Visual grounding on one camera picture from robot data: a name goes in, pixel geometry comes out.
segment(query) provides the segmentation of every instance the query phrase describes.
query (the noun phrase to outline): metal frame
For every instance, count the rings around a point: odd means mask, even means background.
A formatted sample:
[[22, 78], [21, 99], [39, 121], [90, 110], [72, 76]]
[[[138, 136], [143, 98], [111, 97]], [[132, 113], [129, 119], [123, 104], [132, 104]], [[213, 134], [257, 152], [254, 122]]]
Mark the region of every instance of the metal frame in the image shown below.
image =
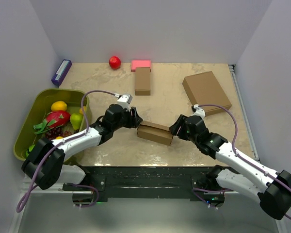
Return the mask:
[[231, 73], [231, 76], [232, 76], [232, 80], [233, 80], [233, 83], [234, 83], [236, 95], [238, 97], [239, 104], [241, 106], [242, 115], [243, 115], [244, 122], [246, 124], [246, 128], [247, 128], [247, 132], [248, 132], [248, 136], [249, 136], [249, 140], [250, 140], [250, 145], [251, 145], [251, 148], [252, 148], [252, 151], [253, 151], [254, 159], [259, 161], [257, 148], [256, 148], [256, 145], [255, 145], [254, 140], [253, 140], [253, 136], [252, 136], [252, 133], [251, 133], [248, 117], [247, 117], [246, 110], [245, 110], [244, 105], [243, 105], [242, 96], [240, 94], [240, 90], [239, 90], [239, 87], [238, 87], [238, 84], [237, 84], [236, 74], [234, 72], [234, 66], [233, 65], [228, 65], [228, 67], [229, 67], [229, 72]]
[[[85, 166], [87, 176], [81, 184], [93, 185], [99, 191], [99, 201], [108, 198], [150, 198], [150, 199], [189, 199], [197, 201], [192, 189], [198, 187], [213, 167], [125, 167], [125, 166]], [[64, 191], [83, 191], [83, 188], [65, 184]], [[222, 193], [204, 195], [202, 198], [212, 204], [224, 202]], [[75, 204], [89, 203], [92, 193], [73, 193]]]

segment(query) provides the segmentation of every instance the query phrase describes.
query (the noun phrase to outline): table surface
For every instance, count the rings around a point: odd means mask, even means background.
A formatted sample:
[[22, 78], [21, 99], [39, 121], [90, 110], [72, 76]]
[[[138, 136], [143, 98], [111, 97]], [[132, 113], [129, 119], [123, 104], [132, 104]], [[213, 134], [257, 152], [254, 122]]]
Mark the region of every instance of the table surface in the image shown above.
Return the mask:
[[[107, 90], [133, 96], [131, 106], [137, 108], [143, 120], [171, 126], [180, 114], [190, 116], [191, 103], [184, 91], [185, 76], [212, 71], [232, 103], [230, 111], [236, 118], [239, 134], [236, 147], [253, 157], [247, 128], [227, 64], [176, 64], [154, 63], [151, 72], [151, 96], [134, 95], [135, 73], [130, 64], [111, 70], [107, 63], [74, 63], [60, 88], [81, 90]], [[90, 94], [93, 121], [104, 115], [116, 99], [102, 93]], [[204, 119], [211, 132], [219, 133], [229, 141], [235, 129], [227, 113], [207, 116]], [[87, 149], [77, 158], [83, 166], [214, 166], [224, 165], [203, 155], [189, 141], [174, 137], [170, 146], [137, 137], [135, 129], [119, 129], [103, 145]]]

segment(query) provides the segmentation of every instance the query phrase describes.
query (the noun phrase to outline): floor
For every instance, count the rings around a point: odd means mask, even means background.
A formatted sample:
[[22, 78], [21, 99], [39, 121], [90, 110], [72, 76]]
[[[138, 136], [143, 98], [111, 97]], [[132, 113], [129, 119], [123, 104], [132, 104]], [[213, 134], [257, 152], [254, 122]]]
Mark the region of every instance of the floor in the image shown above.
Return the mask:
[[[182, 81], [185, 76], [212, 71], [229, 100], [231, 112], [235, 116], [239, 135], [236, 147], [253, 157], [246, 125], [235, 92], [227, 64], [152, 64], [151, 96], [134, 95], [134, 74], [130, 64], [122, 64], [119, 70], [112, 70], [107, 63], [74, 63], [60, 88], [81, 90], [100, 89], [120, 94], [132, 94], [131, 106], [137, 108], [144, 120], [170, 126], [180, 114], [189, 116], [191, 103], [184, 91]], [[93, 121], [104, 114], [116, 99], [106, 94], [93, 93], [89, 96]], [[219, 133], [231, 141], [234, 135], [233, 122], [226, 113], [205, 118], [210, 131]], [[83, 166], [214, 166], [221, 164], [203, 155], [188, 141], [174, 138], [172, 145], [166, 146], [137, 137], [135, 129], [120, 129], [107, 143], [87, 149], [78, 157]]]
[[240, 194], [226, 194], [219, 210], [186, 199], [109, 199], [79, 209], [71, 198], [66, 192], [32, 194], [16, 232], [278, 233], [259, 204]]

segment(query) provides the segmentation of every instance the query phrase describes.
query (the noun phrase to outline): cable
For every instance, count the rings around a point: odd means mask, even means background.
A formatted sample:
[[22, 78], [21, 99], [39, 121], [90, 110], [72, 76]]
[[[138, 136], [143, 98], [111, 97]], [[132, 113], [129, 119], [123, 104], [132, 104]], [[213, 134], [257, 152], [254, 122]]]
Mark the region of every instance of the cable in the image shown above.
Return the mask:
[[95, 187], [92, 187], [92, 186], [88, 186], [88, 185], [81, 185], [81, 184], [74, 184], [72, 183], [71, 184], [73, 187], [79, 187], [79, 188], [89, 188], [89, 189], [92, 189], [94, 193], [96, 193], [96, 199], [94, 201], [92, 201], [90, 204], [88, 205], [76, 205], [76, 206], [79, 206], [81, 208], [84, 208], [84, 207], [90, 207], [90, 206], [93, 206], [97, 203], [98, 199], [99, 199], [99, 192], [98, 190], [95, 188]]
[[[83, 112], [83, 116], [85, 118], [85, 122], [86, 122], [86, 131], [80, 135], [77, 135], [77, 136], [74, 136], [74, 137], [71, 137], [69, 139], [67, 139], [65, 142], [69, 142], [71, 140], [74, 140], [74, 139], [77, 139], [77, 138], [80, 138], [80, 137], [83, 137], [84, 135], [87, 134], [88, 130], [89, 130], [89, 122], [88, 122], [88, 119], [87, 119], [87, 116], [86, 116], [86, 113], [85, 113], [85, 110], [84, 110], [84, 100], [85, 100], [85, 97], [88, 95], [88, 94], [91, 94], [91, 93], [94, 93], [94, 92], [101, 92], [101, 93], [106, 93], [106, 94], [109, 94], [109, 95], [112, 95], [112, 96], [115, 96], [115, 93], [112, 93], [112, 92], [109, 92], [109, 91], [101, 91], [101, 90], [93, 90], [93, 91], [89, 91], [87, 92], [83, 97], [82, 97], [82, 100], [81, 100], [81, 109], [82, 109], [82, 112]], [[43, 163], [46, 161], [46, 159], [53, 153], [53, 151], [55, 149], [57, 149], [59, 146], [63, 145], [64, 143], [63, 142], [60, 142], [58, 143], [57, 145], [53, 146], [46, 154], [45, 156], [42, 158], [42, 160], [40, 161], [40, 163], [38, 164], [33, 176], [32, 176], [32, 180], [31, 180], [31, 183], [29, 185], [29, 188], [27, 190], [27, 192], [24, 194], [24, 196], [20, 199], [19, 203], [17, 204], [17, 207], [16, 207], [16, 212], [17, 213], [20, 213], [24, 208], [25, 208], [25, 205], [26, 203], [28, 202], [28, 199], [29, 199], [29, 196], [31, 194], [31, 192], [37, 188], [38, 185], [34, 185], [34, 182], [37, 178], [37, 175], [38, 175], [38, 172], [40, 171]], [[96, 193], [97, 193], [97, 198], [99, 197], [99, 194], [98, 194], [98, 190], [95, 189]]]
[[[247, 164], [249, 164], [252, 167], [254, 167], [255, 169], [257, 169], [258, 171], [262, 172], [264, 175], [270, 177], [271, 179], [273, 179], [274, 181], [279, 183], [281, 186], [283, 186], [285, 189], [287, 189], [291, 193], [291, 188], [288, 187], [285, 183], [283, 183], [282, 181], [280, 181], [276, 177], [272, 176], [271, 174], [269, 174], [268, 172], [266, 172], [262, 168], [258, 167], [257, 165], [255, 165], [255, 164], [251, 163], [250, 161], [246, 160], [244, 157], [242, 157], [240, 154], [237, 153], [236, 148], [235, 148], [235, 141], [236, 141], [236, 137], [237, 137], [237, 134], [238, 134], [238, 126], [237, 126], [236, 119], [232, 115], [232, 113], [228, 109], [226, 109], [225, 107], [223, 107], [221, 105], [217, 105], [217, 104], [201, 104], [201, 105], [199, 105], [199, 107], [205, 107], [205, 106], [219, 107], [219, 108], [223, 109], [224, 111], [226, 111], [231, 116], [231, 118], [232, 118], [232, 120], [234, 122], [234, 126], [235, 126], [235, 134], [234, 134], [234, 137], [233, 137], [233, 140], [232, 140], [232, 150], [235, 153], [235, 155], [237, 157], [239, 157], [241, 160], [243, 160], [244, 162], [246, 162]], [[288, 219], [291, 220], [291, 216], [285, 214], [285, 217], [287, 217]]]
[[195, 196], [197, 196], [198, 199], [200, 199], [202, 202], [204, 202], [205, 204], [207, 204], [209, 207], [213, 207], [216, 210], [218, 209], [218, 207], [212, 205], [211, 203], [207, 202], [205, 199], [203, 199], [200, 195], [198, 195], [197, 193], [195, 193], [195, 191], [200, 191], [200, 192], [206, 192], [206, 193], [225, 193], [225, 192], [231, 192], [232, 190], [230, 189], [223, 189], [223, 190], [206, 190], [206, 189], [202, 189], [202, 188], [193, 188], [192, 189], [193, 193]]

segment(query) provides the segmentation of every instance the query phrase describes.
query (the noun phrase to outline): purple box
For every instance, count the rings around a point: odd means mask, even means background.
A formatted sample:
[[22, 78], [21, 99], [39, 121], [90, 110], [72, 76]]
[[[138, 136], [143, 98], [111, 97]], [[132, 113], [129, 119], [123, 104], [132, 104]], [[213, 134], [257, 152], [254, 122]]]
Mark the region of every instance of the purple box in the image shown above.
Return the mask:
[[62, 84], [64, 78], [66, 77], [68, 71], [70, 70], [71, 66], [72, 62], [70, 60], [64, 59], [63, 62], [58, 67], [56, 73], [54, 74], [52, 78], [52, 83], [54, 83], [56, 86], [60, 86], [60, 84]]

